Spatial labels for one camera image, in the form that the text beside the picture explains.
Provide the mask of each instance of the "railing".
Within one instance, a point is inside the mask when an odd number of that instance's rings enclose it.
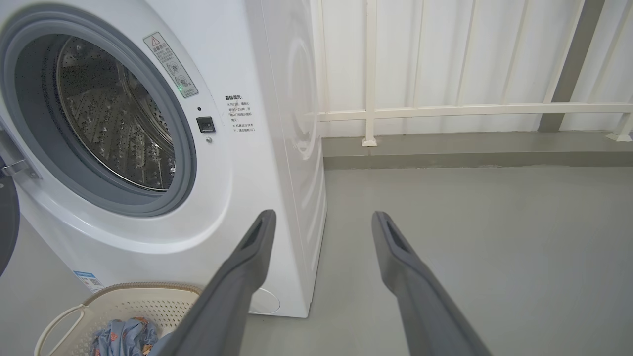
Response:
[[[318,20],[320,21],[320,30],[322,31],[321,39],[324,41],[323,33],[323,0],[318,3]],[[417,67],[415,73],[415,85],[413,97],[417,97],[417,91],[420,87],[420,77],[417,73],[421,70],[421,50],[422,32],[424,30],[425,21],[425,3],[422,3],[422,21],[420,23],[420,45],[417,53]],[[515,76],[515,67],[517,62],[517,53],[523,44],[525,38],[525,19],[530,16],[530,0],[524,0],[523,9],[520,17],[520,23],[516,34],[512,55],[510,57],[510,65],[506,74],[501,102],[499,104],[483,104],[483,105],[463,105],[462,94],[464,88],[464,77],[469,70],[469,58],[472,52],[471,42],[473,33],[475,32],[475,24],[477,23],[478,0],[473,0],[470,10],[470,22],[468,24],[468,34],[466,40],[466,48],[464,58],[461,62],[460,79],[458,83],[457,97],[455,105],[452,106],[420,106],[409,108],[390,108],[376,109],[375,93],[376,93],[376,24],[377,24],[377,0],[367,0],[367,45],[366,45],[366,61],[367,61],[367,80],[365,86],[365,110],[349,110],[349,111],[325,111],[319,113],[321,121],[338,121],[338,120],[365,120],[365,138],[362,142],[363,146],[376,146],[374,133],[374,120],[381,118],[406,118],[406,117],[436,117],[436,116],[453,116],[453,115],[499,115],[499,114],[543,114],[543,113],[621,113],[622,117],[617,128],[613,133],[607,135],[615,141],[631,141],[629,132],[633,128],[633,97],[626,103],[596,103],[595,98],[605,85],[605,74],[610,71],[612,66],[613,52],[620,40],[622,30],[631,18],[633,12],[633,0],[627,0],[627,4],[620,16],[615,33],[610,40],[610,44],[604,61],[598,72],[596,81],[594,82],[589,99],[584,103],[552,103],[556,85],[563,71],[563,65],[567,58],[576,27],[582,13],[584,0],[578,0],[575,7],[572,25],[569,28],[567,41],[556,62],[554,75],[549,81],[548,89],[542,103],[508,103],[508,88],[511,87]],[[325,53],[322,53],[323,61],[325,61]],[[325,86],[325,96],[327,92],[328,78],[327,69],[323,71],[322,83]]]

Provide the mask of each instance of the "clothes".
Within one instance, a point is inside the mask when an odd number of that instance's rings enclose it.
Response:
[[[91,356],[144,356],[143,351],[149,352],[145,346],[158,341],[156,326],[143,317],[112,320],[94,337]]]
[[[158,340],[154,344],[154,347],[152,347],[152,350],[149,352],[148,356],[158,356],[158,353],[160,352],[160,350],[162,350],[163,347],[165,347],[165,345],[167,344],[167,341],[169,341],[171,337],[172,337],[172,333],[168,333],[168,334],[165,334],[162,338],[160,338],[160,340]]]

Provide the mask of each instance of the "beige plastic basket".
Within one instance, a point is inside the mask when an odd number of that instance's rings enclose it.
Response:
[[[197,287],[177,283],[124,283],[110,286],[57,316],[40,335],[34,354],[42,356],[42,347],[51,331],[65,317],[77,311],[80,312],[79,319],[53,348],[50,356],[88,355],[94,333],[105,328],[112,319],[145,317],[156,325],[158,336],[162,337],[178,326],[200,292]]]

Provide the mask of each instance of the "washing machine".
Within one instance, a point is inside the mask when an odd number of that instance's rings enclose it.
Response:
[[[93,291],[204,286],[277,213],[251,311],[306,317],[327,211],[307,0],[3,1],[0,156]]]

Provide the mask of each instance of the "gray warning sticker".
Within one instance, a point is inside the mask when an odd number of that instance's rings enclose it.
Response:
[[[163,64],[167,73],[172,76],[173,82],[182,94],[183,98],[188,98],[197,94],[197,88],[182,66],[176,54],[173,53],[163,36],[155,32],[143,39],[145,44],[154,53],[156,58]]]

